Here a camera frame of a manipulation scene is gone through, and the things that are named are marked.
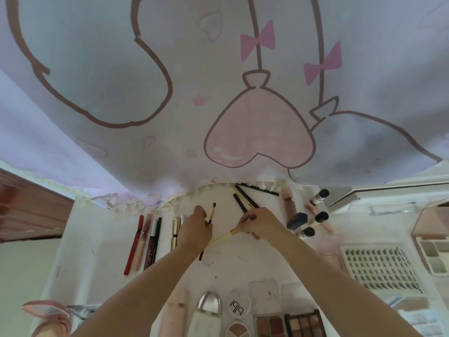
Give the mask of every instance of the red eyeshadow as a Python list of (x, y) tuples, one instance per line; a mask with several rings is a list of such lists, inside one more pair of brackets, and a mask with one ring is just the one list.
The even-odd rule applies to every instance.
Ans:
[(282, 318), (270, 318), (270, 330), (272, 335), (284, 332), (284, 326), (282, 324)]

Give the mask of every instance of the red pen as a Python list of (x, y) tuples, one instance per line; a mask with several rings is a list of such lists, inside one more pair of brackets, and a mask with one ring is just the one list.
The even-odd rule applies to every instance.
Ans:
[(125, 272), (123, 273), (124, 275), (128, 275), (129, 270), (131, 269), (132, 259), (134, 258), (134, 253), (136, 252), (136, 247), (138, 246), (142, 226), (143, 226), (143, 215), (140, 215), (138, 231), (136, 232), (136, 236), (134, 237), (134, 241), (132, 242), (132, 247), (131, 247), (131, 251), (129, 252), (128, 262), (126, 263)]

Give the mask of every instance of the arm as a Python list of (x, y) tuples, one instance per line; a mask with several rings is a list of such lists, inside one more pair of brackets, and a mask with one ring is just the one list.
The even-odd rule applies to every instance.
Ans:
[(340, 336), (421, 336), (371, 291), (289, 232), (268, 209), (248, 211), (239, 224), (241, 231), (266, 239), (282, 254)]
[(109, 298), (72, 337), (149, 336), (179, 279), (212, 237), (205, 217), (204, 209), (196, 206), (181, 227), (178, 246)]

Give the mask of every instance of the pink bow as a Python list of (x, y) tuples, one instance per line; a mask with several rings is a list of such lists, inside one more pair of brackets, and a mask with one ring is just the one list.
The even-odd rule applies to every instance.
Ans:
[(267, 22), (257, 38), (253, 38), (252, 36), (246, 34), (240, 35), (240, 56), (242, 58), (242, 62), (249, 57), (257, 44), (261, 44), (269, 49), (276, 48), (273, 20)]
[(337, 42), (330, 50), (321, 65), (304, 64), (304, 74), (306, 77), (306, 85), (309, 86), (315, 78), (320, 74), (321, 70), (338, 70), (343, 65), (341, 58), (340, 41)]

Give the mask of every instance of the hand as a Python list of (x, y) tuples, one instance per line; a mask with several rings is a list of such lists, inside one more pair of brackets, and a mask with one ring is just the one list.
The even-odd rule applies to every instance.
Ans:
[(256, 239), (262, 238), (270, 244), (287, 228), (269, 210), (264, 208), (250, 209), (239, 221), (240, 232), (252, 233)]
[(203, 207), (196, 206), (194, 213), (190, 215), (178, 233), (178, 247), (194, 251), (196, 256), (204, 250), (212, 238), (212, 224), (207, 225), (204, 219), (206, 212)]

